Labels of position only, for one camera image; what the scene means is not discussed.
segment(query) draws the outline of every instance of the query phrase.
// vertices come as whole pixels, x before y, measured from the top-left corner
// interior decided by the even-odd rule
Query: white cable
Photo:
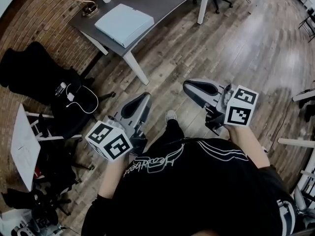
[[[68,97],[68,86],[67,86],[66,89],[65,89],[65,93],[66,93],[67,97]],[[67,105],[66,108],[69,107],[71,104],[76,103],[76,104],[79,105],[79,107],[82,109],[82,111],[83,111],[84,113],[86,113],[86,114],[92,114],[92,113],[98,108],[98,97],[95,95],[95,93],[92,92],[92,90],[90,90],[90,89],[87,88],[86,86],[83,86],[83,87],[85,87],[87,90],[89,90],[89,91],[90,91],[92,94],[94,94],[94,96],[96,97],[97,105],[96,105],[95,109],[94,109],[92,112],[86,112],[86,111],[84,111],[84,109],[80,106],[80,104],[77,103],[77,102],[75,102],[75,101],[74,101],[74,102],[71,102],[69,105]]]

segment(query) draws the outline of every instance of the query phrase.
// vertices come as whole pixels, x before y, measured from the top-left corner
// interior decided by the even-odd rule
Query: black t-shirt
[[[279,199],[292,201],[274,168],[229,141],[194,139],[137,157],[113,199],[93,202],[82,235],[280,236]]]

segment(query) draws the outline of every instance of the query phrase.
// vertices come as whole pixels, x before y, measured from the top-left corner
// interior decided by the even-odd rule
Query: lamp
[[[98,11],[97,3],[90,0],[74,0],[82,3],[86,3],[86,5],[82,8],[82,16],[91,17]]]

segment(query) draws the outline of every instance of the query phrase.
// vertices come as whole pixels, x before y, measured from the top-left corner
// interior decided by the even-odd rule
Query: gray desk top
[[[82,11],[79,11],[69,23],[78,30],[96,39],[102,45],[108,47],[118,55],[124,56],[150,31],[150,29],[138,37],[128,47],[124,48],[94,26],[97,20],[99,20],[103,15],[116,7],[118,4],[122,3],[152,16],[155,22],[153,25],[154,27],[164,17],[166,17],[170,12],[172,12],[176,7],[186,0],[111,0],[109,3],[104,3],[102,0],[95,1],[99,7],[99,10],[95,15],[90,18],[86,18],[82,16]]]

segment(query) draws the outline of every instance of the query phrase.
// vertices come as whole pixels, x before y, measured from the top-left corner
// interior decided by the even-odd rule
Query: black pants
[[[183,133],[182,129],[180,128],[178,122],[174,119],[170,119],[167,122],[165,132],[163,133],[163,135],[161,135],[161,137],[159,137],[150,146],[150,149],[151,148],[157,148],[157,147],[160,147],[162,145],[178,141],[180,139],[183,139],[184,137],[185,137],[184,133]]]

